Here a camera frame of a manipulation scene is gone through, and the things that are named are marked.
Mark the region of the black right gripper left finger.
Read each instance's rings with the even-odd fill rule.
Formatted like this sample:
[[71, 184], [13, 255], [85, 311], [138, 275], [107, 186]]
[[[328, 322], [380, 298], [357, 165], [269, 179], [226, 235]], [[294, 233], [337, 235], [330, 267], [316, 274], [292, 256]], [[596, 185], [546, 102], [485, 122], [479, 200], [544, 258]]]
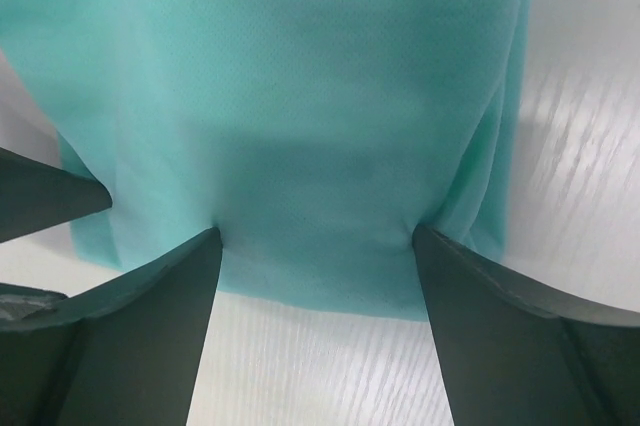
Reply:
[[5, 425], [183, 425], [217, 289], [221, 236], [73, 297], [1, 288]]

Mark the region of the teal t shirt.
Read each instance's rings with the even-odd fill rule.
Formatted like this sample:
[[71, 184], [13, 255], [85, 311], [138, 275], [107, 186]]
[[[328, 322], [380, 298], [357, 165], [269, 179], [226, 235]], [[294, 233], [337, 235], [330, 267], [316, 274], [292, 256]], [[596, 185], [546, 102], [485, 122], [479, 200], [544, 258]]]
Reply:
[[503, 255], [529, 4], [1, 0], [1, 49], [112, 197], [82, 259], [215, 226], [225, 291], [422, 320], [417, 225]]

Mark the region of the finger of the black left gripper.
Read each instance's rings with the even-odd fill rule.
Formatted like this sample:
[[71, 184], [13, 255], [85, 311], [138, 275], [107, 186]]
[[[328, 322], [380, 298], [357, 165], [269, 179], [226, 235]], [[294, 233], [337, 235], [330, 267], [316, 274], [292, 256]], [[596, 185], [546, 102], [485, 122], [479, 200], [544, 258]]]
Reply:
[[110, 209], [95, 179], [1, 150], [1, 241], [33, 235], [43, 245], [70, 245], [75, 220]]

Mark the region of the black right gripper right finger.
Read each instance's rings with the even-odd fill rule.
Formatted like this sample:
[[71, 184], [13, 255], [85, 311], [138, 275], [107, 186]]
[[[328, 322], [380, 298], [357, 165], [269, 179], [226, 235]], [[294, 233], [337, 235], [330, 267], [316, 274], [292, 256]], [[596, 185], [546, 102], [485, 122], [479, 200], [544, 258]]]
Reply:
[[458, 425], [635, 425], [639, 316], [495, 263], [437, 231], [412, 236]]

